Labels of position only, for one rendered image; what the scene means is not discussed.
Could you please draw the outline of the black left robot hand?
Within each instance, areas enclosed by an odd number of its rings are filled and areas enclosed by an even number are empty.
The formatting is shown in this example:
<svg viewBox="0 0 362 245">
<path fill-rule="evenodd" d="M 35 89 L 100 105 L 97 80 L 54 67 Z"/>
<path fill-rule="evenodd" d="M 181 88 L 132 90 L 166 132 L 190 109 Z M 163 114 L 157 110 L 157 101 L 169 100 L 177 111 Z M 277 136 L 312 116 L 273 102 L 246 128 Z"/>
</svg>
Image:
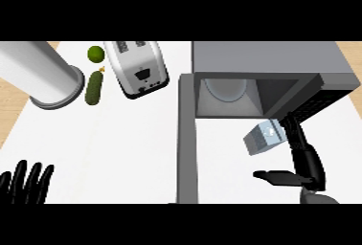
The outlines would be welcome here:
<svg viewBox="0 0 362 245">
<path fill-rule="evenodd" d="M 15 172 L 0 174 L 0 205 L 39 205 L 46 203 L 49 181 L 54 174 L 54 165 L 42 170 L 44 164 L 36 163 L 27 170 L 27 161 L 17 164 Z"/>
</svg>

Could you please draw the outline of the grey microwave door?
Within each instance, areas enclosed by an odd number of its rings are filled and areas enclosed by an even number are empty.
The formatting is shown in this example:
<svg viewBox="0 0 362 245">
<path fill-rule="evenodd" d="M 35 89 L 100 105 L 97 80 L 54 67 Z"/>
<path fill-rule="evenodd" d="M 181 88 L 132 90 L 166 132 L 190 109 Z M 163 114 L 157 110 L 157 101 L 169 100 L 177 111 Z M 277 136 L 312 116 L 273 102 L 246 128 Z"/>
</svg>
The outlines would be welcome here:
<svg viewBox="0 0 362 245">
<path fill-rule="evenodd" d="M 178 203 L 199 203 L 194 75 L 179 80 Z"/>
</svg>

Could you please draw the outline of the grey milk carton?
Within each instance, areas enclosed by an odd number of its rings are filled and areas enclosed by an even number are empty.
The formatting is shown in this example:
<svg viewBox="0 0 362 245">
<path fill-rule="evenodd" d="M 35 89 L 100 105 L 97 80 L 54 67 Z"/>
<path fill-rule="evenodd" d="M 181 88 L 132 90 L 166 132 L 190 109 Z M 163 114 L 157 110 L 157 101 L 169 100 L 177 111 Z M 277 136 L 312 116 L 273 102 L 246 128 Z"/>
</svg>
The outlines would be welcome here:
<svg viewBox="0 0 362 245">
<path fill-rule="evenodd" d="M 283 144 L 287 141 L 287 137 L 280 121 L 270 119 L 267 122 L 262 122 L 247 133 L 244 141 L 250 156 L 267 152 Z"/>
</svg>

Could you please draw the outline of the grey microwave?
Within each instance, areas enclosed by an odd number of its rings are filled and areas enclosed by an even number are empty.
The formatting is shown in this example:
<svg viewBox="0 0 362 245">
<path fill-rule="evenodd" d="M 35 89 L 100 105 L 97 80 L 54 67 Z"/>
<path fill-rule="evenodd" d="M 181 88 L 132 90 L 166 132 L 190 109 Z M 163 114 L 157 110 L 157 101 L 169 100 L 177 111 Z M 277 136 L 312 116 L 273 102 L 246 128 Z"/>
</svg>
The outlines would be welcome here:
<svg viewBox="0 0 362 245">
<path fill-rule="evenodd" d="M 197 117 L 305 121 L 360 86 L 335 42 L 196 41 Z"/>
</svg>

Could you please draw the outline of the green cucumber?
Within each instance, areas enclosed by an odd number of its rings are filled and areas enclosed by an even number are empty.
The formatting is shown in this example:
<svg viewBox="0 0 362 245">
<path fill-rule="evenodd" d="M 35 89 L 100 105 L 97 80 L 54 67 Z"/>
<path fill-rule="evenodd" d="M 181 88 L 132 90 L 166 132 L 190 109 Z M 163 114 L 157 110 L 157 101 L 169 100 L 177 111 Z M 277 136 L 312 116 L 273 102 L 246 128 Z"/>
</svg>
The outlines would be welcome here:
<svg viewBox="0 0 362 245">
<path fill-rule="evenodd" d="M 101 68 L 91 74 L 88 86 L 86 86 L 86 93 L 85 93 L 85 102 L 89 105 L 97 105 L 101 100 L 101 90 L 103 90 L 103 83 L 104 83 L 104 73 L 106 69 Z"/>
</svg>

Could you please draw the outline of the white cylindrical canister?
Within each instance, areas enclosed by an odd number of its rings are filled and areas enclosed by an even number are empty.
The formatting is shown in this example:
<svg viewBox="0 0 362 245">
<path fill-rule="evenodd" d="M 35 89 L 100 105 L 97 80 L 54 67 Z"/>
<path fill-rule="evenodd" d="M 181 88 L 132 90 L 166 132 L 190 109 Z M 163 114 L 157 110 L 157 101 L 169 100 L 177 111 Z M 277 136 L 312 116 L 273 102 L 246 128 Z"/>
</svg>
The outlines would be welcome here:
<svg viewBox="0 0 362 245">
<path fill-rule="evenodd" d="M 0 41 L 0 78 L 45 110 L 66 107 L 85 87 L 83 71 L 46 41 Z"/>
</svg>

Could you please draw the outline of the silver toaster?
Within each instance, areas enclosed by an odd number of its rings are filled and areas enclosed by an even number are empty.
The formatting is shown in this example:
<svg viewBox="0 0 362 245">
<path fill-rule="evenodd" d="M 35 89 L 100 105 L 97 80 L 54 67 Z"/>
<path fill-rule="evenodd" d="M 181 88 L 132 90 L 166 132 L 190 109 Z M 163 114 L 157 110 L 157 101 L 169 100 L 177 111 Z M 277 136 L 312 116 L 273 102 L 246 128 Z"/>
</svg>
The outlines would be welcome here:
<svg viewBox="0 0 362 245">
<path fill-rule="evenodd" d="M 169 85 L 169 71 L 156 41 L 106 41 L 104 45 L 126 98 L 135 100 Z"/>
</svg>

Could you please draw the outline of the green lime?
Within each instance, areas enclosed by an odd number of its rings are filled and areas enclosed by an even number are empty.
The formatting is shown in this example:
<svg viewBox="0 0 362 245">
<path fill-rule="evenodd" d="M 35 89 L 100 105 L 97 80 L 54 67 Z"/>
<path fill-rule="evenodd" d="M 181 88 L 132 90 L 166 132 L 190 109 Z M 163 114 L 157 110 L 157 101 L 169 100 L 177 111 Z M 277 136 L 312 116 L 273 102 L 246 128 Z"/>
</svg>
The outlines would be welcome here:
<svg viewBox="0 0 362 245">
<path fill-rule="evenodd" d="M 92 46 L 88 49 L 88 58 L 94 63 L 101 63 L 106 59 L 106 51 L 100 46 Z"/>
</svg>

